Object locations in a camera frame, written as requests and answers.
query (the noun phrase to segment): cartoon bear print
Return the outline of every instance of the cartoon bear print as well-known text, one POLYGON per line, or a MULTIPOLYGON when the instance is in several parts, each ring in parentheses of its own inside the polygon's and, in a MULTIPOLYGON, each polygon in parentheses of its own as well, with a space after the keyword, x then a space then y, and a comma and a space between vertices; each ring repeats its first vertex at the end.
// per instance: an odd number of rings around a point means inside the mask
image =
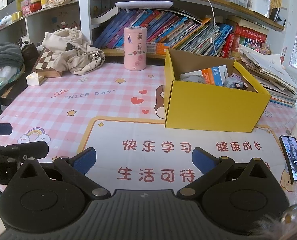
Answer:
POLYGON ((164 86, 159 86, 156 89, 156 105, 154 107, 156 115, 165 119, 165 107, 164 107, 164 86))
POLYGON ((290 175, 285 169, 282 172, 281 186, 288 192, 294 192, 293 185, 290 183, 290 175))

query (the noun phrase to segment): smartphone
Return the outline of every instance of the smartphone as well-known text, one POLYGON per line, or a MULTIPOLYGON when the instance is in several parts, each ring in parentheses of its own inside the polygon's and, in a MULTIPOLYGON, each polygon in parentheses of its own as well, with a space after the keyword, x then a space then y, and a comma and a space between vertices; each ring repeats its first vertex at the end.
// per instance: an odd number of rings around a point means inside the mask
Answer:
POLYGON ((280 136, 280 143, 290 174, 291 184, 297 181, 297 141, 291 136, 280 136))

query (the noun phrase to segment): yellow border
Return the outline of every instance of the yellow border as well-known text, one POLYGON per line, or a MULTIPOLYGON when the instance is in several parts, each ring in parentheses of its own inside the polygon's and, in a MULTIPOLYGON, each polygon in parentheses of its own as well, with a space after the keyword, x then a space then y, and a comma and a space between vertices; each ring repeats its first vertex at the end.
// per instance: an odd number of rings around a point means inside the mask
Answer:
MULTIPOLYGON (((77 149, 77 153, 80 153, 81 151, 84 150, 85 146, 86 146, 86 142, 90 136, 90 132, 92 131, 93 127, 94 127, 94 124, 96 121, 98 120, 102 120, 102 121, 116 121, 116 122, 135 122, 135 123, 153 123, 153 124, 164 124, 165 120, 159 120, 159 119, 142 119, 142 118, 129 118, 129 117, 109 117, 109 116, 95 116, 93 117, 89 124, 87 125, 87 128, 84 132, 84 135, 81 139, 81 142, 80 142, 80 145, 78 146, 78 149, 77 149)), ((260 128, 264 128, 264 129, 267 129, 269 130, 274 138, 275 138, 275 141, 277 142, 277 145, 279 146, 280 150, 281 150, 281 154, 284 157, 284 154, 283 154, 283 150, 282 150, 282 147, 281 147, 281 144, 280 144, 280 141, 278 139, 278 137, 276 136, 276 134, 270 130, 270 127, 267 126, 267 125, 257 125, 257 127, 260 127, 260 128)))

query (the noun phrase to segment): beige cloth bag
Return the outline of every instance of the beige cloth bag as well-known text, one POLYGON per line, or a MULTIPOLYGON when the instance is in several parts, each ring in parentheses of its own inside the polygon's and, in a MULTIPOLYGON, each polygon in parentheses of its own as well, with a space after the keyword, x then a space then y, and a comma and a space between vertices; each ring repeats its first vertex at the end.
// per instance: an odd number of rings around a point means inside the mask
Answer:
POLYGON ((53 68, 57 71, 84 75, 101 67, 105 61, 104 52, 85 41, 77 28, 45 33, 42 46, 53 52, 53 68))

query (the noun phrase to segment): yellow box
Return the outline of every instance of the yellow box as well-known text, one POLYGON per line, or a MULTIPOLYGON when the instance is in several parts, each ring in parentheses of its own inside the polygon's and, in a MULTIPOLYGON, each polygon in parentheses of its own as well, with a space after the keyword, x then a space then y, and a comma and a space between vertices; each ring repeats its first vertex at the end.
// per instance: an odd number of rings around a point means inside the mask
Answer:
POLYGON ((165 57, 165 127, 252 132, 271 95, 237 61, 168 49, 165 57), (179 75, 226 65, 228 75, 242 77, 247 90, 179 81, 179 75))

